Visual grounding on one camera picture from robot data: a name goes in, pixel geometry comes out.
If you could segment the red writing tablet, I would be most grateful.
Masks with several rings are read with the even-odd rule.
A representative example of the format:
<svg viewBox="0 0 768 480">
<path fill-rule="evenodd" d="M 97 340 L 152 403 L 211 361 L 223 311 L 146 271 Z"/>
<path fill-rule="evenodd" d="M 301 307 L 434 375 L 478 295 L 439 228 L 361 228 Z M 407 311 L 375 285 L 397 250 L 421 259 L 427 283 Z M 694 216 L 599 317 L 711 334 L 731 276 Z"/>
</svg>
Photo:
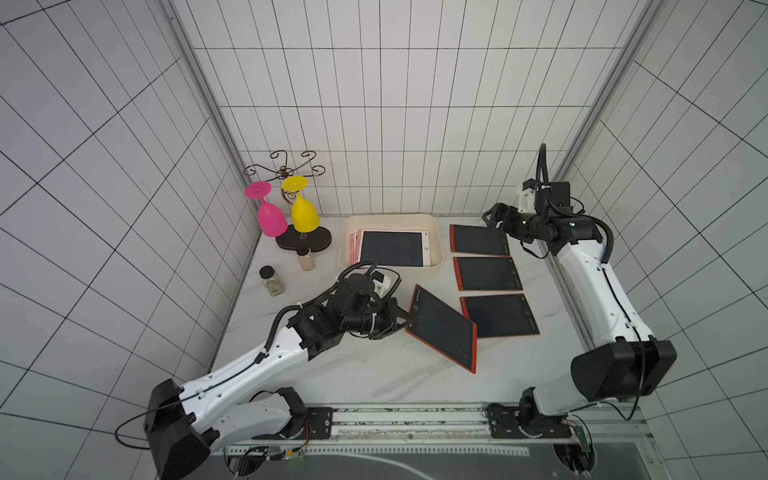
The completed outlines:
<svg viewBox="0 0 768 480">
<path fill-rule="evenodd" d="M 539 335 L 523 294 L 461 297 L 463 314 L 477 326 L 479 339 Z"/>
<path fill-rule="evenodd" d="M 507 235 L 490 227 L 452 224 L 450 247 L 454 253 L 504 257 L 510 255 Z"/>
<path fill-rule="evenodd" d="M 476 373 L 477 326 L 421 285 L 414 287 L 406 331 L 465 370 Z"/>
<path fill-rule="evenodd" d="M 522 291 L 523 285 L 511 257 L 455 257 L 460 291 Z"/>
</svg>

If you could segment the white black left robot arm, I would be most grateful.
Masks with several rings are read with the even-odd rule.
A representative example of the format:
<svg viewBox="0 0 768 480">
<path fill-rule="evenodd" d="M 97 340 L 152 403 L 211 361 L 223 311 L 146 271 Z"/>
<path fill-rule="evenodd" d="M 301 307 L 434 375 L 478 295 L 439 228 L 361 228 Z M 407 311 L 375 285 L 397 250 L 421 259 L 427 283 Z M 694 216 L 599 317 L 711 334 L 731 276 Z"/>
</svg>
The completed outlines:
<svg viewBox="0 0 768 480">
<path fill-rule="evenodd" d="M 371 262 L 344 270 L 315 298 L 275 316 L 267 339 L 223 367 L 182 385 L 168 379 L 150 393 L 143 430 L 157 474 L 183 479 L 216 450 L 257 436 L 290 439 L 307 421 L 292 387 L 275 378 L 337 346 L 350 333 L 380 340 L 408 314 L 394 293 L 400 275 Z"/>
</svg>

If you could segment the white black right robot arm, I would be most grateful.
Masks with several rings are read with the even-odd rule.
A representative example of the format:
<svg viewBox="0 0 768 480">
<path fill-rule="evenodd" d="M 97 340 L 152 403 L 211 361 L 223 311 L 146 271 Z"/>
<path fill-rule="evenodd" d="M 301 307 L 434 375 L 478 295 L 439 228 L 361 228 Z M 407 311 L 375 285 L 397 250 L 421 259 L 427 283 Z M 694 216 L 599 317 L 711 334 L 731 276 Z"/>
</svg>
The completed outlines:
<svg viewBox="0 0 768 480">
<path fill-rule="evenodd" d="M 524 213 L 503 203 L 482 219 L 522 244 L 546 244 L 575 290 L 594 344 L 562 377 L 524 391 L 518 428 L 536 437 L 571 412 L 610 399 L 637 403 L 653 393 L 677 352 L 671 341 L 656 337 L 623 290 L 610 264 L 614 236 L 607 224 L 555 207 Z"/>
</svg>

